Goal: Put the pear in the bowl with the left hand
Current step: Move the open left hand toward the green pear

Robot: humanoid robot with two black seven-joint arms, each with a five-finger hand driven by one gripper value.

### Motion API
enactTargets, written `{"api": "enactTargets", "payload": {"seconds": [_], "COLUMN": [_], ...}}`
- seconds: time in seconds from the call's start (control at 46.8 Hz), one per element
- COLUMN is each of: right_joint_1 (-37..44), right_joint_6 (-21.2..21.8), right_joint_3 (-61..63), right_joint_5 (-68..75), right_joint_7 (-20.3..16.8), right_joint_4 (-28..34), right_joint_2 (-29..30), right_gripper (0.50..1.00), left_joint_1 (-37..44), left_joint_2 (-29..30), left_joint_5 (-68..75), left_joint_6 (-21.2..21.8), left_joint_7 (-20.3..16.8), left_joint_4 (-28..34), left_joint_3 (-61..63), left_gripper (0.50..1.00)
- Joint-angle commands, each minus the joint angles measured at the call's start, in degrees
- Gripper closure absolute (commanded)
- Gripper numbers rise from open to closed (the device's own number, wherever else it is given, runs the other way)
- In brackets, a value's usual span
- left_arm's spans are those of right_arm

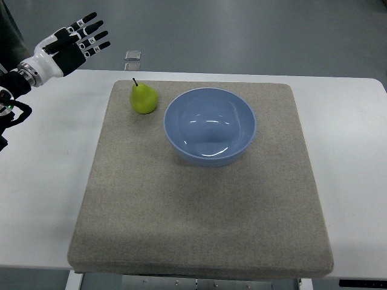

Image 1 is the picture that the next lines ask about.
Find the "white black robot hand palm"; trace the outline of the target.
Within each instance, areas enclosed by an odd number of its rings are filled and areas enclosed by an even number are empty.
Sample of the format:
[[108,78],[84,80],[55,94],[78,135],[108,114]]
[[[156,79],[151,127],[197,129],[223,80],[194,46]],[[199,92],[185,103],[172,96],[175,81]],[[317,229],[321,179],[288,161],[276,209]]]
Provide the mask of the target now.
[[76,31],[67,31],[66,28],[57,30],[37,44],[33,56],[23,60],[17,71],[24,76],[31,86],[38,87],[53,77],[65,77],[86,62],[78,41],[59,52],[45,52],[43,47],[58,40],[75,35]]

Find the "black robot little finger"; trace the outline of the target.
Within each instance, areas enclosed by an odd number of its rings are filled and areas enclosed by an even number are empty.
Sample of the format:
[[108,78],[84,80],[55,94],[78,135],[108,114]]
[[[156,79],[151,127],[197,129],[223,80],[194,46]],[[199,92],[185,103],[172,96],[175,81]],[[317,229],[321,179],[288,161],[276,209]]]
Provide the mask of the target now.
[[106,41],[104,43],[101,43],[100,45],[91,47],[91,48],[85,50],[83,55],[85,58],[89,58],[89,57],[95,55],[96,53],[100,52],[101,50],[104,50],[105,48],[109,47],[110,44],[111,44],[110,41]]

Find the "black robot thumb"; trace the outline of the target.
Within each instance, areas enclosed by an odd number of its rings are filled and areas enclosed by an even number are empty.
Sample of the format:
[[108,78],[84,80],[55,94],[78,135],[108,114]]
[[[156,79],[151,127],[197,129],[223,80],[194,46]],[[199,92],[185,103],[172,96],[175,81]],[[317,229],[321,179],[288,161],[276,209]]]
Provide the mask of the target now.
[[58,39],[52,43],[43,47],[45,52],[59,52],[60,50],[66,48],[69,45],[76,43],[79,40],[77,36],[70,36],[65,39]]

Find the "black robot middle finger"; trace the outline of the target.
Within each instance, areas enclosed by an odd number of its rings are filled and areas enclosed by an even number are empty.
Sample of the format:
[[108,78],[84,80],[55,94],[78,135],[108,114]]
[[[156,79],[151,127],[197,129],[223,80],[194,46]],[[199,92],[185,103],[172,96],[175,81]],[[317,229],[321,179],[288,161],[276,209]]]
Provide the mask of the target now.
[[99,20],[94,24],[87,25],[84,28],[79,28],[74,34],[78,35],[79,39],[84,39],[87,36],[91,35],[95,31],[97,31],[103,25],[103,21]]

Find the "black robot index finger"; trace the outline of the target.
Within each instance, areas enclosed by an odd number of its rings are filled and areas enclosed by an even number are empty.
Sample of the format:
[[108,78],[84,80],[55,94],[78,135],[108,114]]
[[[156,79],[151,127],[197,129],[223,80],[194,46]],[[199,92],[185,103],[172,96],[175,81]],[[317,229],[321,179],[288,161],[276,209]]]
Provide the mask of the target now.
[[73,24],[71,24],[69,27],[67,27],[67,31],[76,31],[80,28],[82,28],[87,22],[93,20],[97,16],[96,12],[92,12],[82,19],[79,19],[78,21],[75,21]]

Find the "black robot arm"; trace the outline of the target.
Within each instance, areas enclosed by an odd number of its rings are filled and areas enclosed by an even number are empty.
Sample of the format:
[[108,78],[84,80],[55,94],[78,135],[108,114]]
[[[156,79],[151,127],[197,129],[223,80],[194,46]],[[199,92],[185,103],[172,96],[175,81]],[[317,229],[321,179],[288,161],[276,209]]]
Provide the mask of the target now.
[[102,20],[88,24],[96,16],[97,13],[92,12],[57,30],[36,45],[31,57],[20,61],[15,69],[1,76],[1,133],[22,123],[32,113],[32,108],[17,101],[17,98],[49,79],[71,74],[89,57],[110,46],[108,41],[96,44],[108,35],[107,31],[92,35],[103,25]]

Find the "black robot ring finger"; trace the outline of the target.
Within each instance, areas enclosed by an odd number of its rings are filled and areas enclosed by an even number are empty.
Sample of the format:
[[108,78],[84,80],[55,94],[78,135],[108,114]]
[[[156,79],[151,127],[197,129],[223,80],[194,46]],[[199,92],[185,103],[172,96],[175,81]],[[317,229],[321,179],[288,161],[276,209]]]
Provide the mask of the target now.
[[95,36],[90,37],[90,38],[86,39],[85,41],[81,42],[79,44],[79,48],[88,48],[91,45],[94,45],[98,40],[104,38],[107,35],[108,35],[108,31],[103,31],[99,34],[96,34]]

